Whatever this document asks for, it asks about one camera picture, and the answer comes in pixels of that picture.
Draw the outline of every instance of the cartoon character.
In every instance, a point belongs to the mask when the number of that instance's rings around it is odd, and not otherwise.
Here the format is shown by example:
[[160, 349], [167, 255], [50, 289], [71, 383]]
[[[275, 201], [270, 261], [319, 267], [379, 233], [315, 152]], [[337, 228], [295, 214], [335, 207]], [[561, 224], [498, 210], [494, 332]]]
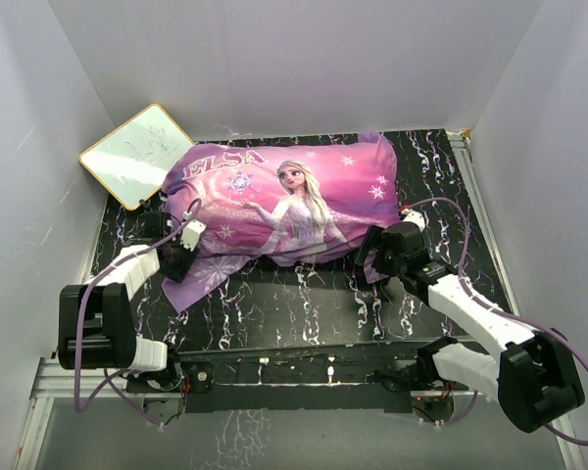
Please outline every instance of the cartoon character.
[[261, 248], [263, 255], [278, 251], [296, 255], [301, 261], [315, 262], [316, 254], [326, 250], [325, 231], [351, 248], [333, 222], [329, 207], [320, 193], [320, 183], [306, 164], [286, 160], [276, 171], [279, 183], [287, 193], [279, 199], [272, 213], [259, 204], [242, 201], [240, 207], [252, 209], [274, 231]]

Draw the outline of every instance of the snowflake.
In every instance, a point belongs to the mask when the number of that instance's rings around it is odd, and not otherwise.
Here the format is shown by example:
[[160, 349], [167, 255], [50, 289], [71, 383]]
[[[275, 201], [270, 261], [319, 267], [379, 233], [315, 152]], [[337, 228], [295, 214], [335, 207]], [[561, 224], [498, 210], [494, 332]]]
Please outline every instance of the snowflake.
[[221, 225], [218, 235], [220, 235], [224, 240], [228, 240], [233, 235], [235, 235], [235, 230], [231, 230], [230, 225]]
[[381, 186], [372, 185], [370, 187], [370, 191], [368, 192], [371, 193], [375, 199], [383, 199], [383, 196], [385, 196], [385, 192], [383, 191], [383, 188], [381, 188]]
[[342, 157], [342, 163], [344, 164], [344, 166], [353, 166], [353, 164], [356, 161], [357, 160], [353, 160], [351, 157], [347, 157], [347, 156]]
[[226, 179], [228, 181], [228, 190], [242, 194], [246, 188], [251, 186], [252, 177], [252, 174], [244, 174], [241, 171], [237, 171], [234, 177]]
[[196, 279], [204, 283], [204, 289], [212, 290], [217, 288], [228, 277], [230, 266], [227, 262], [228, 257], [206, 258], [201, 259], [194, 264], [196, 266]]

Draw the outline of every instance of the marble tabletop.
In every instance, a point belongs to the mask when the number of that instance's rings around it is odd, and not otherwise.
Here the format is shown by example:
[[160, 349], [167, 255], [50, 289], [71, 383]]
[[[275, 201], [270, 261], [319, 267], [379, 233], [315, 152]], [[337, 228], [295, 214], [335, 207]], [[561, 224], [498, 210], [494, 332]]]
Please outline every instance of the marble tabletop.
[[[456, 201], [468, 216], [467, 273], [475, 288], [504, 308], [508, 304], [465, 184], [444, 130], [385, 132], [398, 159], [400, 204], [431, 196]], [[222, 142], [260, 145], [329, 145], [357, 141], [356, 134], [281, 137]], [[151, 209], [161, 201], [151, 200]], [[459, 217], [443, 204], [423, 208], [426, 238], [434, 256], [455, 263], [462, 250]], [[143, 210], [126, 211], [109, 198], [96, 247], [92, 274], [120, 252], [136, 231]], [[436, 338], [464, 332], [446, 316], [410, 294], [398, 279], [364, 286], [352, 254], [326, 264], [279, 267], [270, 259], [249, 261], [191, 308], [176, 312], [162, 291], [162, 276], [147, 281], [133, 299], [135, 325], [145, 338], [166, 340], [181, 352], [335, 345], [373, 340]]]

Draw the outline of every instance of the purple cable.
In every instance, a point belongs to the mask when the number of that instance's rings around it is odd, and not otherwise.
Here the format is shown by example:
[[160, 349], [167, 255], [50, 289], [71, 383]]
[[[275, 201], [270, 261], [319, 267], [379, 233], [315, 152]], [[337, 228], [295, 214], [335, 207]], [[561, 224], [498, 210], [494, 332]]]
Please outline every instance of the purple cable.
[[176, 229], [173, 230], [170, 235], [162, 238], [160, 241], [158, 241], [154, 245], [151, 245], [148, 248], [145, 248], [145, 249], [143, 249], [137, 253], [134, 253], [132, 255], [128, 255], [128, 256], [118, 260], [117, 262], [110, 264], [105, 269], [103, 269], [98, 275], [96, 275], [91, 280], [91, 282], [89, 283], [87, 288], [85, 289], [85, 292], [83, 293], [83, 296], [82, 296], [82, 300], [80, 301], [80, 307], [78, 309], [78, 321], [76, 324], [76, 352], [75, 352], [75, 357], [74, 357], [74, 409], [76, 410], [77, 413], [81, 413], [82, 411], [84, 411], [92, 403], [93, 399], [96, 397], [98, 392], [100, 392], [105, 385], [109, 384], [109, 385], [111, 385], [112, 389], [114, 389], [114, 391], [116, 391], [116, 393], [118, 395], [120, 395], [120, 397], [123, 400], [126, 400], [131, 405], [134, 405], [135, 409], [137, 409], [141, 414], [143, 414], [146, 417], [146, 419], [148, 419], [150, 422], [154, 423], [155, 421], [153, 421], [153, 420], [156, 420], [157, 421], [156, 424], [158, 424], [158, 425], [163, 424], [157, 418], [153, 418], [148, 413], [146, 413], [144, 410], [139, 408], [139, 406], [135, 405], [135, 403], [133, 403], [133, 401], [131, 401], [125, 394], [123, 394], [122, 391], [120, 389], [118, 389], [118, 387], [116, 387], [116, 385], [112, 382], [112, 380], [114, 378], [118, 377], [122, 373], [125, 373], [125, 371], [118, 371], [118, 372], [113, 373], [110, 376], [107, 373], [107, 371], [105, 370], [105, 380], [103, 382], [101, 382], [100, 385], [98, 385], [98, 387], [96, 387], [94, 392], [87, 399], [87, 402], [85, 403], [85, 405], [84, 406], [80, 405], [80, 367], [82, 365], [82, 335], [83, 335], [83, 329], [84, 329], [84, 323], [85, 323], [85, 310], [87, 308], [87, 301], [89, 300], [89, 296], [91, 295], [91, 292], [93, 291], [94, 287], [96, 287], [96, 285], [102, 279], [104, 279], [111, 271], [116, 269], [118, 266], [127, 262], [129, 259], [133, 259], [136, 257], [140, 257], [142, 255], [145, 255], [153, 250], [156, 250], [157, 248], [161, 247], [162, 245], [164, 245], [165, 243], [170, 241], [173, 237], [175, 237], [178, 233], [180, 233], [189, 224], [189, 222], [191, 222], [193, 220], [195, 214], [200, 210], [201, 205], [202, 205], [202, 201], [200, 199], [195, 199], [194, 201], [192, 201], [191, 204], [189, 205], [189, 208], [187, 208], [188, 217], [185, 219], [184, 222], [180, 223], [178, 225], [178, 227], [176, 227]]
[[[409, 205], [409, 208], [415, 209], [415, 208], [418, 208], [418, 207], [423, 206], [425, 204], [436, 203], [436, 202], [447, 203], [447, 204], [451, 205], [457, 211], [458, 215], [460, 216], [460, 219], [462, 220], [462, 224], [464, 226], [464, 246], [462, 247], [462, 254], [460, 255], [460, 262], [458, 263], [458, 277], [460, 278], [460, 285], [462, 286], [462, 289], [464, 290], [464, 292], [468, 296], [470, 296], [471, 299], [474, 302], [476, 302], [479, 306], [487, 308], [490, 311], [492, 311], [493, 313], [495, 313], [499, 316], [502, 316], [504, 318], [507, 318], [508, 320], [512, 320], [512, 321], [516, 321], [518, 323], [524, 323], [525, 325], [529, 325], [532, 328], [540, 330], [543, 333], [546, 333], [547, 335], [555, 338], [557, 341], [562, 343], [562, 345], [565, 348], [567, 348], [577, 358], [577, 360], [582, 365], [582, 367], [584, 369], [586, 369], [586, 371], [588, 372], [588, 359], [586, 359], [584, 357], [584, 355], [581, 353], [581, 351], [579, 349], [577, 349], [575, 346], [573, 346], [571, 343], [569, 343], [568, 340], [565, 337], [563, 337], [562, 335], [560, 335], [558, 332], [556, 332], [556, 331], [552, 330], [551, 328], [548, 328], [544, 325], [541, 325], [540, 323], [535, 322], [533, 320], [528, 320], [526, 318], [521, 318], [519, 316], [512, 315], [511, 313], [507, 313], [492, 304], [484, 302], [483, 300], [481, 300], [479, 297], [476, 296], [475, 292], [472, 290], [472, 287], [466, 281], [466, 274], [464, 271], [466, 255], [468, 253], [469, 228], [468, 228], [468, 221], [466, 220], [466, 216], [464, 215], [462, 208], [460, 208], [460, 206], [455, 201], [452, 201], [448, 198], [425, 199], [425, 200], [418, 201], [417, 203]], [[463, 415], [458, 416], [458, 420], [462, 419], [464, 416], [466, 416], [466, 414], [467, 413], [465, 412], [465, 413], [463, 413]], [[547, 424], [545, 427], [549, 431], [551, 431], [553, 434], [555, 434], [556, 436], [558, 436], [561, 439], [564, 439], [565, 441], [568, 441], [573, 444], [577, 444], [578, 446], [588, 447], [588, 440], [582, 440], [582, 439], [577, 439], [577, 438], [574, 438], [571, 436], [567, 436], [563, 432], [555, 429], [551, 424]]]

